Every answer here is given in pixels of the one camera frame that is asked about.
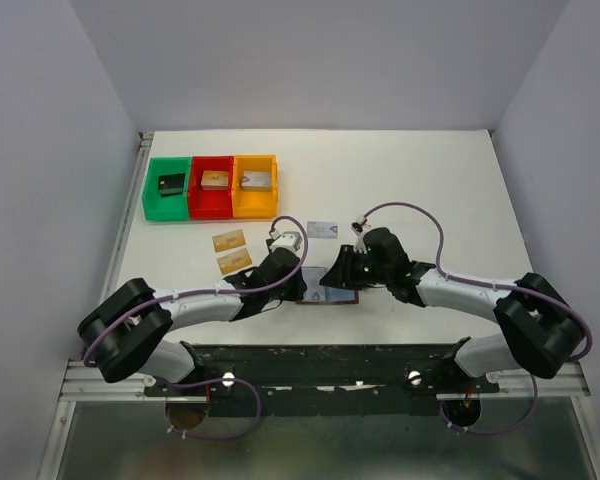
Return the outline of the yellow plastic bin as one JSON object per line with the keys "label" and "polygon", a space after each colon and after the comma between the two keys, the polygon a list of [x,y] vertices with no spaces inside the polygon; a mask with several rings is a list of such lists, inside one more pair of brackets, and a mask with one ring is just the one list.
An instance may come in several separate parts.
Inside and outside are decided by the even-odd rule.
{"label": "yellow plastic bin", "polygon": [[[247,187],[248,172],[268,174],[271,186]],[[275,155],[236,155],[231,188],[233,216],[239,219],[273,218],[278,206],[278,165]]]}

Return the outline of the left aluminium side rail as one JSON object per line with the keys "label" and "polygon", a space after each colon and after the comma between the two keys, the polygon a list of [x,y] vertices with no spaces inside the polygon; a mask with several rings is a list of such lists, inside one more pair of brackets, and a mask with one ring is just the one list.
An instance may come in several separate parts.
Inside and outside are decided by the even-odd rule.
{"label": "left aluminium side rail", "polygon": [[96,306],[99,306],[108,298],[108,296],[114,290],[119,278],[122,258],[124,256],[130,232],[130,224],[133,221],[133,216],[138,201],[138,191],[141,189],[142,179],[149,160],[149,153],[153,144],[154,136],[154,131],[141,132],[139,134],[140,142],[134,168],[131,174],[131,180],[125,197],[122,213],[119,218],[118,228],[111,254],[109,256],[104,282]]}

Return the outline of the green plastic bin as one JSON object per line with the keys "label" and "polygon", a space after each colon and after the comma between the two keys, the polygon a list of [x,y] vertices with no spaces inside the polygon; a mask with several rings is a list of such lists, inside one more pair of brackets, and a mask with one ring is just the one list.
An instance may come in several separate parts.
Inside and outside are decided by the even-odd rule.
{"label": "green plastic bin", "polygon": [[142,193],[147,221],[178,222],[189,219],[187,191],[190,157],[153,157],[149,161]]}

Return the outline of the silver card in yellow bin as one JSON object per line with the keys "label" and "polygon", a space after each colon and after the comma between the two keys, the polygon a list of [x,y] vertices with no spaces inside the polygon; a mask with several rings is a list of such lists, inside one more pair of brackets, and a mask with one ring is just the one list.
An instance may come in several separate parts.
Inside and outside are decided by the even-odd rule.
{"label": "silver card in yellow bin", "polygon": [[240,186],[245,191],[271,191],[272,174],[268,171],[244,171]]}

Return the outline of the black card in green bin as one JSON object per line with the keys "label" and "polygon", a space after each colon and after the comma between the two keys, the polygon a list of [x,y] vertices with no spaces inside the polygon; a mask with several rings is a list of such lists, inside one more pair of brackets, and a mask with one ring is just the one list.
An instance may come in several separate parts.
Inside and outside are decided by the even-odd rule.
{"label": "black card in green bin", "polygon": [[186,174],[175,173],[158,177],[157,191],[161,197],[181,195],[185,190]]}

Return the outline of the red plastic bin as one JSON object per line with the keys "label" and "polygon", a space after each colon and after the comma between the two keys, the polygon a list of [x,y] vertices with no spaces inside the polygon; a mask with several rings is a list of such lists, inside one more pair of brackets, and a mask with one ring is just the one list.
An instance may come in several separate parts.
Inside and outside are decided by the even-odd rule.
{"label": "red plastic bin", "polygon": [[[193,220],[226,220],[233,217],[231,188],[233,185],[233,156],[194,156],[191,160],[187,190],[189,218]],[[227,186],[217,190],[202,187],[207,171],[226,174]]]}

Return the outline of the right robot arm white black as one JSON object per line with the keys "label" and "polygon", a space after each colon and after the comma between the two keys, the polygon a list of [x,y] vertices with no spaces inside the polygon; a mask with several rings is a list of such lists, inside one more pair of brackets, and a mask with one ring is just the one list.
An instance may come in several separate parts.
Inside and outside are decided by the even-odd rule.
{"label": "right robot arm white black", "polygon": [[380,286],[405,304],[456,310],[496,324],[499,333],[461,339],[445,354],[438,372],[450,382],[512,369],[551,379],[585,338],[584,327],[543,277],[528,273],[503,289],[479,279],[460,282],[431,263],[410,259],[385,227],[342,246],[320,283],[352,291]]}

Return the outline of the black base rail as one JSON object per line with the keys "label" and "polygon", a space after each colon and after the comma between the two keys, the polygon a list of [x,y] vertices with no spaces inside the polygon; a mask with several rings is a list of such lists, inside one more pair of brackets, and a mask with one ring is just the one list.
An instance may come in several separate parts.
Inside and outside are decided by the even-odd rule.
{"label": "black base rail", "polygon": [[177,389],[159,380],[145,389],[167,404],[209,407],[215,417],[434,415],[438,396],[492,394],[484,377],[444,382],[438,368],[449,344],[197,346],[205,378],[231,373],[246,386]]}

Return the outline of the silver card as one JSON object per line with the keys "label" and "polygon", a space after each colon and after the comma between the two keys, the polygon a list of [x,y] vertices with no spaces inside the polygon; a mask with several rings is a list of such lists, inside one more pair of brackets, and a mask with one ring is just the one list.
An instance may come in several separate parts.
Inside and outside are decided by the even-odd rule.
{"label": "silver card", "polygon": [[245,191],[271,191],[272,174],[268,171],[244,171],[240,186]]}
{"label": "silver card", "polygon": [[324,267],[302,268],[302,277],[306,284],[306,290],[301,300],[302,303],[325,304],[327,302],[327,289],[320,284],[326,272],[327,270]]}
{"label": "silver card", "polygon": [[314,239],[337,239],[339,227],[336,222],[308,221],[307,234]]}

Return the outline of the gold card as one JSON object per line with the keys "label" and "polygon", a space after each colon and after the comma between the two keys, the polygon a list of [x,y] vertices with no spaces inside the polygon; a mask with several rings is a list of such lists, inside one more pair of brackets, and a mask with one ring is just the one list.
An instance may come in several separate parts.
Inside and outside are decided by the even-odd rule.
{"label": "gold card", "polygon": [[201,188],[206,191],[227,190],[229,184],[229,172],[224,170],[205,170],[200,181]]}
{"label": "gold card", "polygon": [[222,275],[229,275],[251,266],[252,259],[249,251],[246,248],[241,248],[218,257],[217,264]]}
{"label": "gold card", "polygon": [[212,237],[213,248],[216,253],[232,250],[246,245],[242,229],[232,230]]}

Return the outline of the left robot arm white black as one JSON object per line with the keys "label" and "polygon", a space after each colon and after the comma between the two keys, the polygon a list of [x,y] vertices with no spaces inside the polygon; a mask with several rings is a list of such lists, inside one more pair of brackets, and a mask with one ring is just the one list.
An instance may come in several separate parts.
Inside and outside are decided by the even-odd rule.
{"label": "left robot arm white black", "polygon": [[210,322],[234,322],[261,314],[274,302],[296,301],[306,291],[304,256],[284,248],[270,251],[257,267],[223,278],[216,286],[160,292],[134,278],[83,319],[77,333],[83,363],[116,383],[145,373],[171,383],[197,380],[203,371],[191,347],[164,340],[172,329]]}

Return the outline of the brown leather card holder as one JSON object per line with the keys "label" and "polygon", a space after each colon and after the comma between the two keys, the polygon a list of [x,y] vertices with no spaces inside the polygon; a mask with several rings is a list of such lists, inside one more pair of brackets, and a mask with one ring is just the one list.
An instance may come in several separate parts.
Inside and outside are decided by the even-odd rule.
{"label": "brown leather card holder", "polygon": [[327,302],[325,304],[308,304],[299,302],[298,304],[306,305],[355,305],[359,303],[359,295],[357,291],[345,290],[338,288],[327,289]]}

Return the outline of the gold card in red bin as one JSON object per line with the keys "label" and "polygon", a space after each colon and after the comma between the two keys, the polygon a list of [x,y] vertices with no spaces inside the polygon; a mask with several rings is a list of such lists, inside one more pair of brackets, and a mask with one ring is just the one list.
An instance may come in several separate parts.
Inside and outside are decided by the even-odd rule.
{"label": "gold card in red bin", "polygon": [[200,181],[201,188],[206,191],[227,190],[229,184],[229,172],[224,170],[205,170]]}

